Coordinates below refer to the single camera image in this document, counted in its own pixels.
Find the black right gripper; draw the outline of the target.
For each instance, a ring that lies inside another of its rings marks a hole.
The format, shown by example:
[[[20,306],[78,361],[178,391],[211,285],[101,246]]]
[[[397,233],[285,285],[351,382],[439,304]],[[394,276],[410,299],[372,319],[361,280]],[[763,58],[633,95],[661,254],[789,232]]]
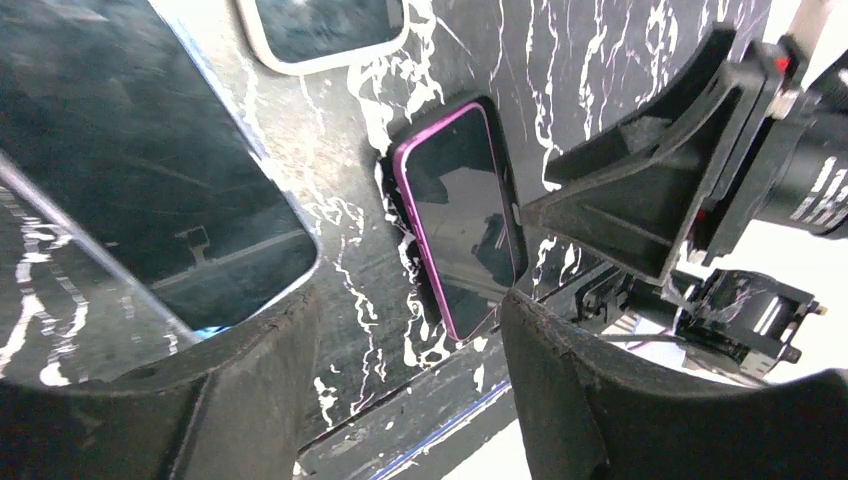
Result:
[[[654,98],[550,161],[521,210],[653,284],[730,254],[753,220],[847,236],[847,4],[803,1],[775,43],[717,23]]]

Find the blue smartphone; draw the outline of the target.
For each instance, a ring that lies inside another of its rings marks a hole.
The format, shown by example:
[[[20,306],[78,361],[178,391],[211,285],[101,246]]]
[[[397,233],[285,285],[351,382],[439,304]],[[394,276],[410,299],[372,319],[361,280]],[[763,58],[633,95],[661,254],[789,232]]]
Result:
[[[319,248],[173,15],[5,1],[1,147],[192,330],[301,286]]]

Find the dark smartphone with light rim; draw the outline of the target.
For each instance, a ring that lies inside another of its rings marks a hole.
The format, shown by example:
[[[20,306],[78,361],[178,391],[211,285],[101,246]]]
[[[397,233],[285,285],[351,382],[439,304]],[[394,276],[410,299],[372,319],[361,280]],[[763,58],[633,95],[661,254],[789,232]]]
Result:
[[[271,52],[284,63],[311,61],[398,38],[404,3],[387,0],[257,0]]]

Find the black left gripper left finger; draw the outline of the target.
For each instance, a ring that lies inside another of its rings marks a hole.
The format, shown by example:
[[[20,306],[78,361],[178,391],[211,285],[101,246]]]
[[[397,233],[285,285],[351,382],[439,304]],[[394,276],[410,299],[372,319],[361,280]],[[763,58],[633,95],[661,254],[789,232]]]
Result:
[[[301,288],[110,381],[1,385],[5,479],[288,479],[319,346]]]

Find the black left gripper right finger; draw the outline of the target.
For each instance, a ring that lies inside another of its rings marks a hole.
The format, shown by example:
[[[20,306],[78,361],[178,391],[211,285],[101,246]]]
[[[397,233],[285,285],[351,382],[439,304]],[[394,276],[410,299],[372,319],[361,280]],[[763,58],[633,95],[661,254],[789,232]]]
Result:
[[[767,388],[626,352],[509,292],[501,332],[535,479],[843,479],[847,373]]]

